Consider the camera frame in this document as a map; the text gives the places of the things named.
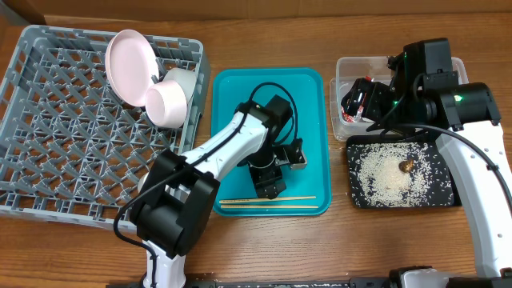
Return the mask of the pink white bowl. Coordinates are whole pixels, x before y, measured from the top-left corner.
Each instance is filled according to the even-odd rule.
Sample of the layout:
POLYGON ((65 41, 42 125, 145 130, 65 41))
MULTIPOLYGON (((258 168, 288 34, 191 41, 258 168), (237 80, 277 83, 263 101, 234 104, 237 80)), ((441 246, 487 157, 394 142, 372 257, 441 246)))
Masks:
POLYGON ((145 108, 149 119, 156 126, 177 129, 186 119, 186 96, 175 80, 160 82, 146 92, 145 108))

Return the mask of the grey bowl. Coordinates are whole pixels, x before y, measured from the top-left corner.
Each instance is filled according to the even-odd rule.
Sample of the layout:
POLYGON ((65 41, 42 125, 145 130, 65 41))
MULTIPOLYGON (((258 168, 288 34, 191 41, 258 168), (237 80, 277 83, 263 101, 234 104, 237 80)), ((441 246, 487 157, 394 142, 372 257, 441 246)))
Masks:
POLYGON ((172 68, 166 73, 166 76, 163 78, 163 81, 173 80, 176 81, 177 84, 182 88, 187 103, 190 104, 192 101, 195 84, 197 81, 197 77, 195 72, 191 70, 185 70, 182 68, 172 68))

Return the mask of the wooden chopstick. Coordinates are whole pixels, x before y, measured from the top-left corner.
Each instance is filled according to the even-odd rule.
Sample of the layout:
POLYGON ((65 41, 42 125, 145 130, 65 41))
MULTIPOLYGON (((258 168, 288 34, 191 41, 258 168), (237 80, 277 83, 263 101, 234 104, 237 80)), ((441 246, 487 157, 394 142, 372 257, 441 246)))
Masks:
POLYGON ((297 196, 297 197, 277 197, 277 198, 244 198, 244 199, 226 199, 220 200, 220 204, 241 204, 241 203, 256 203, 256 202, 283 202, 295 200, 309 200, 316 199, 316 196, 297 196))
POLYGON ((318 206, 308 205, 221 205, 222 209, 317 209, 318 206))

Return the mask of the white pink round plate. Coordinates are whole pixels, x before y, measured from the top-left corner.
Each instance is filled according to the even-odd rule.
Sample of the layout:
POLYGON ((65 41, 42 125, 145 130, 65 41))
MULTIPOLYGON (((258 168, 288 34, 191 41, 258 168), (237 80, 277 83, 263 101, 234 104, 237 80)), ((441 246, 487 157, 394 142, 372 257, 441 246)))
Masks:
POLYGON ((136 30, 120 31, 108 44, 105 66, 115 94, 131 106, 144 106, 153 76, 159 76, 157 57, 148 40, 136 30))

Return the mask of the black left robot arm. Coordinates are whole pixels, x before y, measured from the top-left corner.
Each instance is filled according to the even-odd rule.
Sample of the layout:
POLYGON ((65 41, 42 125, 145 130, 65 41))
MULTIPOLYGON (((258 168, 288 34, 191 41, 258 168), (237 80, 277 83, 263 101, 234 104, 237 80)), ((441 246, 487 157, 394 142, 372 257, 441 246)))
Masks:
POLYGON ((306 166, 300 138, 289 144, 276 140, 296 119, 292 105, 278 95, 264 106, 249 100, 200 147, 157 156, 130 212, 137 235, 149 247, 141 287, 185 285, 185 256, 206 228, 220 182, 233 168, 248 166, 257 197, 271 200, 286 189, 283 166, 306 166))

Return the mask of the white paper cup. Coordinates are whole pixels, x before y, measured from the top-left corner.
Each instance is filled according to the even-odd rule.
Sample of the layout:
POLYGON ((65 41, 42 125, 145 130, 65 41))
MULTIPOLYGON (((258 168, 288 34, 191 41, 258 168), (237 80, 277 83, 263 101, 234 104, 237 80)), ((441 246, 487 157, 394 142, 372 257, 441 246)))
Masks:
POLYGON ((138 189, 138 192, 141 193, 142 192, 142 188, 145 184, 145 181, 148 177, 148 173, 145 173, 138 181, 138 184, 137 184, 137 189, 138 189))

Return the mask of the red snack wrapper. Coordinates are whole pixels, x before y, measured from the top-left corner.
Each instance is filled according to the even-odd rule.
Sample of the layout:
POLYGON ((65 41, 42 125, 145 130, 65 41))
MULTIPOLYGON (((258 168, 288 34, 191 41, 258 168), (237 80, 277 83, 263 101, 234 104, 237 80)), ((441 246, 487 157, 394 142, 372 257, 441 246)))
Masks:
POLYGON ((370 122, 363 116, 373 92, 373 79, 369 76, 358 78, 341 100, 342 117, 346 122, 370 122))

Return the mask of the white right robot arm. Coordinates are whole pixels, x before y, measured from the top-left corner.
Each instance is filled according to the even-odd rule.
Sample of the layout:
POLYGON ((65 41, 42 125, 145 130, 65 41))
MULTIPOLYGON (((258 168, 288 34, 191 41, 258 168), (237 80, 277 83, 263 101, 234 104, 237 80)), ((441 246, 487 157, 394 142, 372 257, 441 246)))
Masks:
POLYGON ((391 271, 396 287, 511 284, 511 170, 489 87, 462 84, 445 38, 411 43, 387 63, 389 83, 359 78, 340 91, 351 197, 361 208, 460 202, 474 245, 473 277, 430 266, 391 271))

